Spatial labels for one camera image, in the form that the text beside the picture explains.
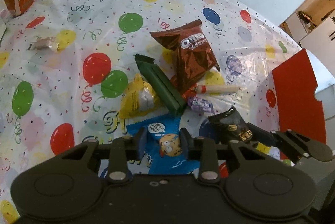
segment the tablecloth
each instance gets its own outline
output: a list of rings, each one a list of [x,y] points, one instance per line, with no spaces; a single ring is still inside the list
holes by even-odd
[[[150,31],[201,19],[221,67],[221,72],[207,72],[201,83],[241,87],[233,95],[204,98],[213,102],[216,113],[234,105],[245,121],[265,130],[279,129],[271,70],[300,47],[237,0],[35,0],[14,19],[1,6],[7,21],[0,47],[3,221],[18,216],[9,187],[19,173],[84,140],[109,143],[127,133],[127,124],[167,113],[161,108],[146,117],[118,117],[120,91],[138,73],[134,54],[155,58],[169,78],[175,74],[170,51],[151,38]],[[48,36],[60,42],[58,52],[28,50],[30,42]],[[102,81],[115,90],[101,89]],[[205,119],[188,109],[180,127],[202,135]],[[102,164],[98,175],[106,166]],[[145,160],[130,162],[129,168],[148,171]]]

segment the blue snack bag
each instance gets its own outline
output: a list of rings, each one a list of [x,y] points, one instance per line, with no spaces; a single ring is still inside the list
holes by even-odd
[[[170,114],[127,125],[134,136],[142,127],[148,129],[145,153],[150,164],[149,174],[188,174],[199,167],[199,161],[187,161],[179,138],[180,117]]]

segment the black snack package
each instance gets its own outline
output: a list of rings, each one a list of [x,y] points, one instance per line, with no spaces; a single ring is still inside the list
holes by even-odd
[[[230,140],[250,144],[252,132],[233,106],[224,113],[209,116],[208,121],[218,132],[221,144],[228,144]]]

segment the purple candy wrapper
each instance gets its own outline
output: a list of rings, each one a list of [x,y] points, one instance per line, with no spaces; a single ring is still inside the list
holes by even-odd
[[[209,100],[201,99],[196,96],[190,96],[187,99],[187,104],[191,107],[193,111],[213,113],[213,104]]]

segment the string cheese stick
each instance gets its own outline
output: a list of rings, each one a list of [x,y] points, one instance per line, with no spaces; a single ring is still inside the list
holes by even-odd
[[[236,85],[199,85],[195,88],[198,94],[206,93],[235,93],[239,89]]]

